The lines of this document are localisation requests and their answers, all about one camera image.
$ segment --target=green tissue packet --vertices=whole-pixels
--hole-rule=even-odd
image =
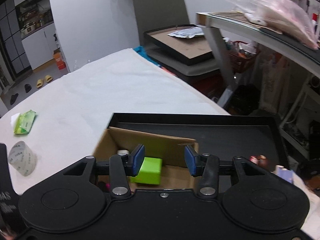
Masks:
[[[15,134],[28,134],[31,130],[33,121],[35,120],[36,112],[29,110],[24,114],[20,114],[16,126],[13,129],[13,133]]]

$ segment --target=green block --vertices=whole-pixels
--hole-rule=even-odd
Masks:
[[[130,177],[131,183],[159,185],[161,180],[162,159],[144,157],[137,176]]]

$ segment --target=desk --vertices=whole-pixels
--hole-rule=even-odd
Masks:
[[[205,37],[212,48],[212,53],[217,63],[221,66],[221,75],[228,85],[218,101],[218,105],[221,107],[224,107],[229,101],[244,73],[234,76],[220,28],[256,41],[257,43],[277,51],[320,78],[320,50],[309,49],[289,36],[210,13],[198,13],[198,23],[204,27]],[[282,128],[305,93],[316,102],[320,102],[320,96],[316,95],[306,86],[309,79],[310,76],[306,79],[295,103],[280,125],[281,135],[306,158],[308,158],[308,152]]]
[[[11,116],[32,109],[28,135],[14,135]],[[36,169],[22,177],[10,165],[22,194],[54,173],[91,155],[113,112],[228,114],[179,78],[125,49],[91,62],[30,95],[0,119],[0,142],[23,140],[37,155]]]

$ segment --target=black slipper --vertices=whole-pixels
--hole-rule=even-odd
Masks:
[[[19,95],[19,94],[16,93],[16,94],[14,94],[14,95],[11,96],[10,106],[12,106],[12,105],[15,103],[15,101],[17,100],[18,95]]]
[[[24,89],[25,89],[26,93],[28,93],[31,90],[31,88],[32,87],[29,84],[24,85]]]

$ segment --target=slipper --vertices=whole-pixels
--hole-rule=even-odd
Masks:
[[[15,101],[17,100],[18,95],[19,95],[19,94],[16,93],[16,94],[14,94],[14,95],[11,96],[10,106],[12,106],[12,105],[15,103]]]
[[[37,86],[36,87],[37,88],[42,87],[43,86],[43,81],[44,81],[43,79],[39,79],[38,82],[37,82]]]
[[[24,90],[26,91],[26,93],[28,93],[30,90],[31,90],[31,86],[30,86],[30,84],[25,84],[24,85]]]
[[[45,81],[46,81],[47,83],[49,83],[49,82],[51,82],[51,81],[53,80],[52,76],[50,76],[50,75],[46,75],[46,76],[44,77],[44,79],[45,79]]]

